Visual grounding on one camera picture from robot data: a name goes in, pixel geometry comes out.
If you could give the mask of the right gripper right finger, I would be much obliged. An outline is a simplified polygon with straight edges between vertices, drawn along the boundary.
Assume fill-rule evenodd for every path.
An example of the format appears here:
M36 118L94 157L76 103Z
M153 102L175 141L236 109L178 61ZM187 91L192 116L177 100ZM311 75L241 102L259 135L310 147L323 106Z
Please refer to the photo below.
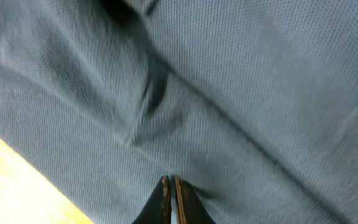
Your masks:
M193 186L175 176L175 200L178 224L216 224L201 203Z

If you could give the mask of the blue polo shirt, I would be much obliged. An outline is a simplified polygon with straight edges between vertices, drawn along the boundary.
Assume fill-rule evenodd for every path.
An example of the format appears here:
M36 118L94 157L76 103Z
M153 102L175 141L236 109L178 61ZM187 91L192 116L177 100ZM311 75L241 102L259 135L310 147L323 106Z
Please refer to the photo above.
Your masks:
M217 223L358 223L358 1L0 1L0 138L96 223L163 175Z

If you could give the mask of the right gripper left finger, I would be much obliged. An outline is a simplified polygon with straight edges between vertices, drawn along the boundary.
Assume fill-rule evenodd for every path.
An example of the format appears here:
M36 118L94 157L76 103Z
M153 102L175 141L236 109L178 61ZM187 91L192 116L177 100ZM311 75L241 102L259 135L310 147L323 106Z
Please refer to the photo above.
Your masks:
M160 178L132 224L171 224L171 187L168 176Z

